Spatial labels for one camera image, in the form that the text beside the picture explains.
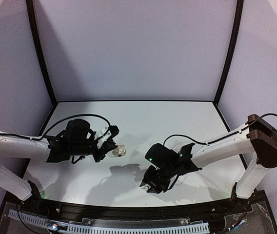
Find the white earbud charging case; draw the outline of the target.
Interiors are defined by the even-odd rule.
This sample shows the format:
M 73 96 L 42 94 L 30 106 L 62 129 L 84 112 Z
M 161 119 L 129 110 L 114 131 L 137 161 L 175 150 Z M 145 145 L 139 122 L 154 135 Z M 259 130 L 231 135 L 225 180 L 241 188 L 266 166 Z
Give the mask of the white earbud charging case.
M 119 144 L 116 148 L 112 151 L 114 157 L 122 157 L 126 155 L 126 149 L 124 144 Z

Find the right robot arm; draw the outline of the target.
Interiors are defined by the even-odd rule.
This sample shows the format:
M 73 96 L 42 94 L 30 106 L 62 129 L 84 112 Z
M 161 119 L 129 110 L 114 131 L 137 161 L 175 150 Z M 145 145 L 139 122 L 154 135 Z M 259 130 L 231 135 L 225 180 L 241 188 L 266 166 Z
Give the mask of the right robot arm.
M 160 194 L 175 185 L 180 176 L 197 172 L 207 165 L 236 155 L 253 153 L 243 176 L 232 188 L 231 199 L 249 199 L 265 175 L 277 167 L 277 129 L 264 120 L 266 115 L 249 115 L 236 129 L 216 138 L 191 143 L 178 152 L 165 143 L 151 146 L 145 159 L 151 166 L 145 171 L 140 187 Z

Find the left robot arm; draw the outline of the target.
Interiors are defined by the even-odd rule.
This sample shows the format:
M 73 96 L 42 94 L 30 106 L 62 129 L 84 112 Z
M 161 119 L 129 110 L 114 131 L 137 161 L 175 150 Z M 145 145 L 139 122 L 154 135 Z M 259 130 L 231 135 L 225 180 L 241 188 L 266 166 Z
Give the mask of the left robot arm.
M 103 160 L 107 153 L 116 149 L 114 137 L 119 134 L 116 125 L 109 124 L 100 131 L 93 131 L 89 122 L 74 119 L 56 136 L 20 136 L 0 132 L 0 156 L 40 159 L 47 163 L 82 160 L 92 155 L 95 162 Z M 11 172 L 0 164 L 0 187 L 26 201 L 39 195 L 36 185 Z

